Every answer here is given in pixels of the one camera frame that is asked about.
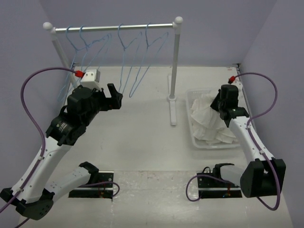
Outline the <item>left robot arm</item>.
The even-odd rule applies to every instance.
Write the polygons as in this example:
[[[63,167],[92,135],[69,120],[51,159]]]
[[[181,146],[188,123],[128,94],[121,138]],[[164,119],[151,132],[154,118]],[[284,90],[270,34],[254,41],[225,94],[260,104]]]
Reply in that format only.
[[[57,181],[49,178],[99,112],[121,108],[123,95],[114,84],[107,87],[110,97],[105,96],[103,89],[81,85],[74,89],[59,115],[51,121],[41,149],[28,170],[13,187],[1,191],[0,197],[15,206],[21,216],[40,220],[62,196],[80,186],[92,187],[98,183],[99,169],[89,162],[81,163]]]

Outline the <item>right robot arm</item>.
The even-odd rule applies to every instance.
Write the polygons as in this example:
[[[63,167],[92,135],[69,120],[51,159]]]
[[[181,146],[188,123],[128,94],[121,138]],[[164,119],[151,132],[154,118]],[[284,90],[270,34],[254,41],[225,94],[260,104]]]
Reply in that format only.
[[[282,159],[275,159],[259,139],[249,123],[246,109],[238,105],[238,88],[222,85],[211,107],[219,112],[220,118],[236,136],[247,160],[245,169],[232,163],[216,164],[212,182],[218,187],[231,182],[240,187],[247,198],[280,196],[286,164]]]

